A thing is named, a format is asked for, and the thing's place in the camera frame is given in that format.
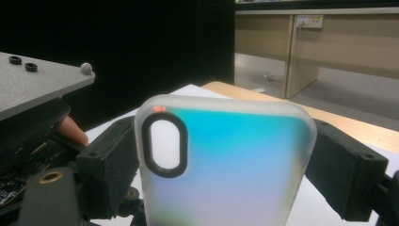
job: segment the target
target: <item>iridescent phone back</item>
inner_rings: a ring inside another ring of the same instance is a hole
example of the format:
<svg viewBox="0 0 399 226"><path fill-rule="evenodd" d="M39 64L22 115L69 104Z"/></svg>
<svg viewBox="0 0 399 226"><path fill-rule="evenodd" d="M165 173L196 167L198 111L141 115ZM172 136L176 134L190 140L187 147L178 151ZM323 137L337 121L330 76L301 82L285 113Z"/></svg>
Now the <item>iridescent phone back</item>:
<svg viewBox="0 0 399 226"><path fill-rule="evenodd" d="M284 225L316 139L294 104L177 95L135 128L149 226Z"/></svg>

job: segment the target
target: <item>power outlet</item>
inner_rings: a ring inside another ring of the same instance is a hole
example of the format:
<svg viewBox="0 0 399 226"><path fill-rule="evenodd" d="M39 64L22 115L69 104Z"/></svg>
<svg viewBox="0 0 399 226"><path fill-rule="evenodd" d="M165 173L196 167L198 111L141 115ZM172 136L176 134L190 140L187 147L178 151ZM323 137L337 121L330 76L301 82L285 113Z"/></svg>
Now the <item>power outlet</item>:
<svg viewBox="0 0 399 226"><path fill-rule="evenodd" d="M323 15L297 15L296 27L323 28Z"/></svg>

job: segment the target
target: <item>table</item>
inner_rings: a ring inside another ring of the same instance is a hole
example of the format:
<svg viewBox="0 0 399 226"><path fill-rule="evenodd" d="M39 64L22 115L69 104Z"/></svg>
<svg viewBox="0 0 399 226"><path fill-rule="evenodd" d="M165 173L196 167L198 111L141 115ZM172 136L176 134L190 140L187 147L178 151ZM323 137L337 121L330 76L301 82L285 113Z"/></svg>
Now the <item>table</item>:
<svg viewBox="0 0 399 226"><path fill-rule="evenodd" d="M222 94L233 99L285 102L286 100L267 96L248 89L238 88L226 83L212 82L204 89ZM332 114L309 106L300 105L317 120L328 122L358 141L370 144L393 153L399 153L399 132L362 121Z"/></svg>
<svg viewBox="0 0 399 226"><path fill-rule="evenodd" d="M258 100L258 101L271 101L271 102L284 102L279 98L270 97L250 91L247 89L241 89L232 85L212 82L204 85L203 87L197 87L188 85L181 89L172 92L171 94L179 95L191 95L191 96L206 96L206 97L218 97L218 98L234 98L243 100ZM390 159L389 168L387 174L392 176L395 170L399 169L399 152L398 152L398 138L399 133L387 130L378 126L374 126L361 121L355 121L346 117L331 114L325 111L314 109L311 107L303 106L312 117L318 120L326 121L332 125L343 130L350 136L360 140L367 146L373 148L377 152L385 155ZM120 116L113 121L121 118L132 116L136 114L137 109ZM113 121L109 121L93 130L87 131L89 140L93 140L103 130L105 130ZM141 181L139 174L135 177L132 186L137 188L140 194ZM300 188L298 190L295 203L291 214L287 221L287 226L312 226L312 225L324 225L324 226L374 226L378 215L372 213L369 222L347 222L341 220L339 215L335 213L327 204L324 197L318 192L318 190L311 184L311 182L304 177ZM130 225L133 217L128 218L113 218L111 220L98 220L94 219L92 222L103 226L123 226Z"/></svg>

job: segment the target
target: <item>hand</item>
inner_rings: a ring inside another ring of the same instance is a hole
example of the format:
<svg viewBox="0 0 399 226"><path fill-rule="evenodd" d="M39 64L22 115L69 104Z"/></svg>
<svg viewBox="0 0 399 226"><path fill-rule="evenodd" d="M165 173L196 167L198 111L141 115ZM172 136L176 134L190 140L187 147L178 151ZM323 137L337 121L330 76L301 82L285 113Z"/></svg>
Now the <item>hand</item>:
<svg viewBox="0 0 399 226"><path fill-rule="evenodd" d="M58 133L78 143L88 146L88 136L69 116L67 116L67 118L65 118L65 120L59 124Z"/></svg>

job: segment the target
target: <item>camera cutout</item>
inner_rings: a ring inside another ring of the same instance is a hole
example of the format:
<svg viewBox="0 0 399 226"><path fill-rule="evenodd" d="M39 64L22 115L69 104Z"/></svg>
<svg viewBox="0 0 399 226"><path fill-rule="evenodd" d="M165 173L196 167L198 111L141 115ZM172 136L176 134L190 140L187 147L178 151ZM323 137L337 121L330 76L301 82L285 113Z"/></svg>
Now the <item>camera cutout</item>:
<svg viewBox="0 0 399 226"><path fill-rule="evenodd" d="M170 121L155 121L151 126L153 161L161 168L174 169L180 163L179 129Z"/></svg>
<svg viewBox="0 0 399 226"><path fill-rule="evenodd" d="M155 174L173 178L187 168L187 128L168 112L157 112L143 121L144 160Z"/></svg>

